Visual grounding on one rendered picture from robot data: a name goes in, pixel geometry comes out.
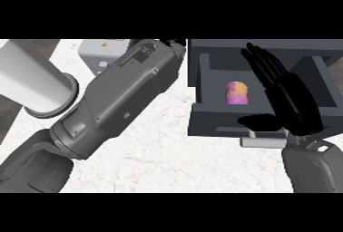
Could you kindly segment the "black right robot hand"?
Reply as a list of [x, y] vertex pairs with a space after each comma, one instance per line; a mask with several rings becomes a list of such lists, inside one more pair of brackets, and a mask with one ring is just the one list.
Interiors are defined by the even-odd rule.
[[265, 87], [274, 113], [244, 116], [237, 122], [252, 131], [284, 128], [294, 136], [320, 133], [324, 130], [320, 107], [299, 75], [287, 71], [278, 57], [253, 43], [247, 43], [241, 54]]

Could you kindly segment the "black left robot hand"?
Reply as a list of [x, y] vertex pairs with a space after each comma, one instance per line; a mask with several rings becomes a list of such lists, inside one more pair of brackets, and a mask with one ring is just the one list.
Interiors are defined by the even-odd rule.
[[187, 39], [160, 39], [160, 42], [164, 43], [167, 46], [172, 46], [173, 44], [181, 44], [182, 46], [187, 46]]

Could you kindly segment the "pink and orange can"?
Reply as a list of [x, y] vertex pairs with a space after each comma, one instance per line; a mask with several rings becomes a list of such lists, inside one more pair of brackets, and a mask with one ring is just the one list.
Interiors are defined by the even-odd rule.
[[249, 87], [243, 82], [229, 82], [226, 84], [225, 103], [229, 105], [249, 104]]

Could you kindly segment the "dark grey open drawer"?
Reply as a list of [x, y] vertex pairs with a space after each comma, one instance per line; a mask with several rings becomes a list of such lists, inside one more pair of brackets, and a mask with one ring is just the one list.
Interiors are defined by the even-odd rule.
[[343, 95], [328, 72], [328, 67], [343, 58], [343, 39], [189, 40], [188, 85], [195, 88], [195, 103], [226, 104], [226, 84], [243, 82], [249, 87], [247, 105], [269, 104], [263, 85], [241, 55], [247, 43], [265, 48], [286, 69], [299, 75], [320, 108], [343, 106]]

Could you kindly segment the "dark grey drawer front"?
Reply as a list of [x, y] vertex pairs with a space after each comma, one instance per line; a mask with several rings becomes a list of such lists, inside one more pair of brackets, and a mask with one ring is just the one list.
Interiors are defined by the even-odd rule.
[[[320, 111], [324, 131], [315, 134], [314, 138], [325, 139], [343, 133], [343, 106], [321, 107]], [[249, 129], [237, 122], [237, 119], [260, 113], [274, 113], [269, 104], [195, 103], [192, 105], [188, 134], [209, 137], [249, 137]]]

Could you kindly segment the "pale grey box appliance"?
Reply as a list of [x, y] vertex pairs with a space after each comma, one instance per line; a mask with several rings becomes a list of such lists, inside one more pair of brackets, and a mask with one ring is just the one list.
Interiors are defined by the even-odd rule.
[[79, 56], [86, 63], [93, 75], [98, 75], [126, 53], [129, 39], [85, 39]]

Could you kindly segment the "white cylinder with grey rim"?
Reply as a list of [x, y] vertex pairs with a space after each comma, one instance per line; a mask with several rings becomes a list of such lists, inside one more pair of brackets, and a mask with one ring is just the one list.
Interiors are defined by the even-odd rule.
[[79, 97], [77, 79], [22, 39], [0, 39], [0, 94], [39, 119], [61, 115]]

